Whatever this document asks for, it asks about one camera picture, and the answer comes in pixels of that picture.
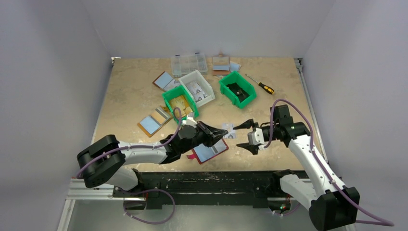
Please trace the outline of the red card holder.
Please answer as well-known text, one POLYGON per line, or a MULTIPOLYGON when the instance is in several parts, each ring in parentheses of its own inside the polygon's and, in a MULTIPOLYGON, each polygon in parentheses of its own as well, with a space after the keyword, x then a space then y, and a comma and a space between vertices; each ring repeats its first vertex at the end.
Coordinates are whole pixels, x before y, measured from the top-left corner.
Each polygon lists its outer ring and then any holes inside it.
POLYGON ((196 159, 198 163, 201 165, 207 162, 208 160, 217 156, 217 155, 214 155, 211 147, 206 147, 205 145, 200 144, 199 146, 192 149, 192 154, 187 155, 187 158, 189 160, 196 159))

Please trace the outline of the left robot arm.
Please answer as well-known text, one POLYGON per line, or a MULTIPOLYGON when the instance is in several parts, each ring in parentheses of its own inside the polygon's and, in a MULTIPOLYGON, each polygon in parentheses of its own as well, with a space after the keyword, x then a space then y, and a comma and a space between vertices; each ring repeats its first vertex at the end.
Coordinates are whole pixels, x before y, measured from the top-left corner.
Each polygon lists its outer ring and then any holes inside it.
POLYGON ((174 134, 149 144, 122 142, 115 135, 106 135, 77 155, 80 170, 76 178, 83 179, 87 188, 110 184, 137 197, 143 192, 140 174, 126 165, 173 163, 199 145, 215 145, 227 133, 198 121, 195 125, 178 125, 174 134))

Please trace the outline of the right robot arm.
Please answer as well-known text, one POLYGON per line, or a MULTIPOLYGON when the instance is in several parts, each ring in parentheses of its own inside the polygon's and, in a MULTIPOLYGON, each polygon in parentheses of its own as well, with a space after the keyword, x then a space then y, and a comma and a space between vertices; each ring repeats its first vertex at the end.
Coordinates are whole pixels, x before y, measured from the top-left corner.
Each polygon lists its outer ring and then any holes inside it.
POLYGON ((318 231, 328 231, 350 225, 357 220, 359 192, 347 187, 336 176, 312 141, 310 129, 303 123, 293 121, 288 105, 273 108, 272 125, 261 125, 249 119, 235 126, 237 129, 252 129, 248 142, 238 146, 257 154, 265 149, 268 139, 281 141, 303 166, 311 184, 303 182, 293 171, 281 170, 272 174, 268 189, 274 195, 289 194, 308 210, 310 220, 318 231))

